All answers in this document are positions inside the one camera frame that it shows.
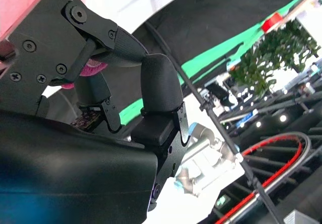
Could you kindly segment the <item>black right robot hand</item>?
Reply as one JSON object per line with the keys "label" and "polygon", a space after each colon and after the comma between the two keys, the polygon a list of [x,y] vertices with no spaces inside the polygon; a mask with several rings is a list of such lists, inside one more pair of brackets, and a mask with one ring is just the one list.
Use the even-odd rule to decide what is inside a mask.
{"label": "black right robot hand", "polygon": [[[142,121],[90,59],[141,67]],[[142,223],[189,141],[177,71],[81,0],[37,0],[1,38],[1,223]]]}

